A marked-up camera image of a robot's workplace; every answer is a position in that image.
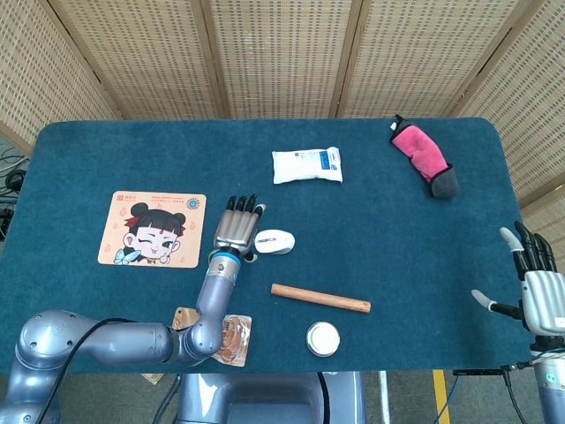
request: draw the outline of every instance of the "white package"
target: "white package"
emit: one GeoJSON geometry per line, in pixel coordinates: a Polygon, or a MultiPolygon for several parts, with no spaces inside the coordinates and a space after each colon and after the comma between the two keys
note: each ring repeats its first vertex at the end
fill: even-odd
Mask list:
{"type": "Polygon", "coordinates": [[[273,168],[275,184],[313,178],[343,182],[339,148],[273,152],[273,168]]]}

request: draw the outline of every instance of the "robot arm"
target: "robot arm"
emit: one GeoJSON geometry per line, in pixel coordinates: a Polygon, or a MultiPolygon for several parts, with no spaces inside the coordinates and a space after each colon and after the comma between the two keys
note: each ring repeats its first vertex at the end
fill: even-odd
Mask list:
{"type": "MultiPolygon", "coordinates": [[[[245,197],[237,205],[235,200],[235,196],[230,198],[218,225],[217,250],[196,302],[200,318],[193,326],[175,331],[160,323],[104,323],[84,338],[96,321],[66,311],[37,314],[24,325],[16,344],[7,395],[0,405],[0,422],[39,422],[71,352],[90,355],[107,365],[180,362],[187,366],[197,365],[216,353],[222,345],[222,321],[241,258],[251,251],[265,209],[264,205],[255,208],[255,195],[247,206],[245,197]]],[[[60,422],[57,397],[41,422],[60,422]]]]}
{"type": "Polygon", "coordinates": [[[554,253],[543,237],[519,222],[515,227],[522,241],[507,228],[501,228],[501,235],[514,257],[520,306],[499,304],[480,291],[472,295],[489,311],[522,320],[535,335],[534,358],[525,366],[534,367],[545,423],[559,424],[565,421],[565,276],[557,272],[554,253]]]}

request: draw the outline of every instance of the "blue tablecloth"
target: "blue tablecloth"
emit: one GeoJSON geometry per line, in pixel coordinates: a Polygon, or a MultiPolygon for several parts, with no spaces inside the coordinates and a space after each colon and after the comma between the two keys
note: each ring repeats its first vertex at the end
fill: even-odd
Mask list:
{"type": "MultiPolygon", "coordinates": [[[[495,129],[480,118],[417,119],[456,167],[460,193],[430,197],[389,142],[392,119],[67,122],[40,134],[0,265],[0,367],[8,370],[27,318],[66,309],[170,324],[192,307],[215,227],[232,194],[267,204],[260,228],[291,231],[287,255],[241,270],[229,312],[253,318],[245,368],[208,360],[199,372],[286,372],[498,367],[528,357],[517,322],[489,314],[479,288],[519,297],[498,230],[520,215],[495,129]],[[273,185],[272,150],[340,148],[343,183],[273,185]],[[196,269],[118,267],[97,261],[116,190],[204,193],[196,269]],[[367,299],[370,314],[272,296],[272,283],[367,299]],[[305,333],[332,322],[341,345],[313,356],[305,333]]],[[[92,360],[73,370],[100,372],[92,360]]],[[[187,371],[181,365],[116,372],[187,371]]]]}

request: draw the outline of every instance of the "pink glove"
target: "pink glove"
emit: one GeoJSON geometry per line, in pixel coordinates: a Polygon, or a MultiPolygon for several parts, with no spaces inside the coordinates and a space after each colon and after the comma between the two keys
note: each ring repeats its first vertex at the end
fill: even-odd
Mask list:
{"type": "Polygon", "coordinates": [[[407,155],[430,186],[433,197],[450,199],[459,191],[453,165],[443,158],[440,148],[415,124],[396,115],[398,122],[390,137],[392,143],[407,155]]]}

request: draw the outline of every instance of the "wooden dowel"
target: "wooden dowel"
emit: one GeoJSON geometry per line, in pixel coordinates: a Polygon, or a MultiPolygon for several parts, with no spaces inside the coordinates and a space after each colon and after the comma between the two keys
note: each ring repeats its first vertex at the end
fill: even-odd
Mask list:
{"type": "Polygon", "coordinates": [[[343,298],[341,296],[334,296],[333,294],[320,293],[319,291],[297,289],[296,287],[289,287],[288,285],[271,285],[271,294],[283,296],[284,298],[303,300],[304,302],[328,305],[329,307],[340,307],[341,309],[365,312],[367,314],[371,312],[371,302],[366,300],[343,298]]]}

